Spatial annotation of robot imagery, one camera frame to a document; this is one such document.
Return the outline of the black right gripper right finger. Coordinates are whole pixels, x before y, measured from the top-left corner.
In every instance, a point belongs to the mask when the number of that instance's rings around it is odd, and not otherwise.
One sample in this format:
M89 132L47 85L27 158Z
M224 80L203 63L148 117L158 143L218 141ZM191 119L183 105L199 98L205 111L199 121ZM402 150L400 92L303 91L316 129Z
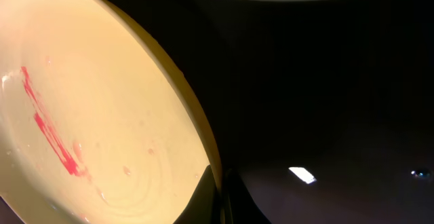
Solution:
M229 169L226 171L222 190L225 223L271 224L255 204L236 170Z

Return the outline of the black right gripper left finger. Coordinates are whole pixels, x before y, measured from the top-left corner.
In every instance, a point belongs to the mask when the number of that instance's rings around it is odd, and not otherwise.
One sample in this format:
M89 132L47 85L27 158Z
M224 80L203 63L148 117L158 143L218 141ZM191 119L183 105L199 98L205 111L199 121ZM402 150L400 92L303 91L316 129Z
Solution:
M208 166L181 215L174 224L220 224L220 196Z

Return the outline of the yellow plate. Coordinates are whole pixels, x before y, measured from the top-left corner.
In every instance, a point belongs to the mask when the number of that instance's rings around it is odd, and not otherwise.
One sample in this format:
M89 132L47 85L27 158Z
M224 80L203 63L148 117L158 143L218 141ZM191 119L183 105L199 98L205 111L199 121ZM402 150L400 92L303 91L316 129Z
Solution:
M1 197L25 223L174 223L222 167L182 72L107 0L1 0Z

